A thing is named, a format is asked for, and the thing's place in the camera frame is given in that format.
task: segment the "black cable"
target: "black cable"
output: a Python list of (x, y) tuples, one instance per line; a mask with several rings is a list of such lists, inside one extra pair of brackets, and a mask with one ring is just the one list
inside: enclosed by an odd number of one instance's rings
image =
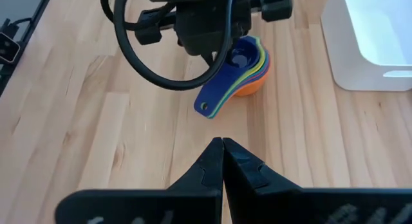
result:
[(124, 28), (126, 3), (127, 0), (115, 0), (114, 24), (116, 37), (120, 45), (120, 49), (124, 54), (124, 57), (130, 63), (130, 65), (136, 70), (136, 72), (139, 73), (143, 78), (162, 88), (182, 91), (194, 89), (204, 85), (219, 72), (223, 62), (225, 61), (226, 54), (230, 48), (232, 40), (230, 31), (233, 0), (227, 1), (225, 29), (223, 31), (224, 34), (221, 41), (220, 50), (218, 51), (218, 55), (216, 56), (213, 65), (210, 66), (209, 69), (199, 77), (187, 81), (165, 79), (151, 71), (136, 56), (136, 53), (130, 45), (129, 39), (127, 38), (126, 29)]
[(20, 20), (16, 20), (13, 23), (11, 23), (11, 25), (18, 25), (24, 22), (32, 22), (32, 18), (24, 18), (24, 19), (20, 19)]
[[(100, 5), (102, 6), (103, 12), (106, 17), (113, 22), (113, 12), (110, 9), (109, 0), (100, 0)], [(129, 23), (124, 22), (124, 26), (126, 30), (137, 30), (141, 28), (147, 28), (151, 25), (158, 23), (163, 17), (165, 17), (173, 8), (175, 8), (175, 3), (167, 3), (163, 7), (160, 8), (159, 12), (156, 13), (154, 17), (152, 17), (149, 21), (141, 21), (139, 23)]]

